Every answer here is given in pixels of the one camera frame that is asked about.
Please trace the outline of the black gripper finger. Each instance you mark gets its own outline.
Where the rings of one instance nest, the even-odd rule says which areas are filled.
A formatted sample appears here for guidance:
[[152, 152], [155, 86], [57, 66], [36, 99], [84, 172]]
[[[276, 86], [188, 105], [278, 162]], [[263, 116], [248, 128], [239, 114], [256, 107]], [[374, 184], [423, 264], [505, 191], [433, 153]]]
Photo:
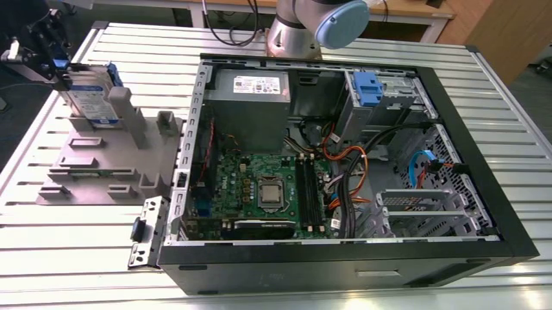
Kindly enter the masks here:
[[69, 69], [56, 69], [54, 75], [53, 75], [53, 89], [57, 92], [66, 92], [70, 89], [72, 86], [72, 79], [70, 79], [70, 73], [72, 71]]

